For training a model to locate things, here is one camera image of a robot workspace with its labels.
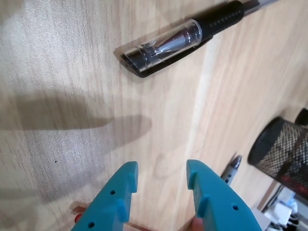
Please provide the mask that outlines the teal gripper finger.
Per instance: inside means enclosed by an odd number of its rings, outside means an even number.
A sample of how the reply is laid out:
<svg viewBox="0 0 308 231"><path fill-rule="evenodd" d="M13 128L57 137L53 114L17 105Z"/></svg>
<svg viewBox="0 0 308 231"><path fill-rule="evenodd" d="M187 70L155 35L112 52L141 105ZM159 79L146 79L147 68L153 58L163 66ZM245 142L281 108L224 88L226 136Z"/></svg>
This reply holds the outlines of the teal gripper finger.
<svg viewBox="0 0 308 231"><path fill-rule="evenodd" d="M122 231L129 222L132 194L138 187L138 163L126 162L108 180L72 230Z"/></svg>
<svg viewBox="0 0 308 231"><path fill-rule="evenodd" d="M186 163L187 187L193 191L195 216L205 231L258 231L259 224L241 197L199 160Z"/></svg>

